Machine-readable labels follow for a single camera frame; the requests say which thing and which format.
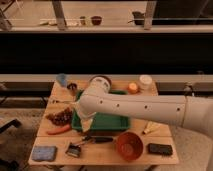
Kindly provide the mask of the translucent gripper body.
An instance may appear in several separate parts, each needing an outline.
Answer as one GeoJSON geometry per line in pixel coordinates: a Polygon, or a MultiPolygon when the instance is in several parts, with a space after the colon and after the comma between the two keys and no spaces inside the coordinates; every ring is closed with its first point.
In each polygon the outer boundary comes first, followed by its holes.
{"type": "Polygon", "coordinates": [[[90,127],[93,123],[93,119],[94,119],[93,116],[81,116],[80,117],[80,122],[81,122],[81,127],[82,127],[83,132],[87,132],[90,129],[90,127]]]}

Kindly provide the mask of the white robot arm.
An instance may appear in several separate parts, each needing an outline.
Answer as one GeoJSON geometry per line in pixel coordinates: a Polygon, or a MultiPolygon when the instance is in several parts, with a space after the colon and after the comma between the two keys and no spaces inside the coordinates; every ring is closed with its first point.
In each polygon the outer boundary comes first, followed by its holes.
{"type": "Polygon", "coordinates": [[[82,120],[99,113],[121,115],[175,125],[213,140],[213,99],[193,96],[142,96],[110,94],[111,80],[91,79],[75,109],[82,120]]]}

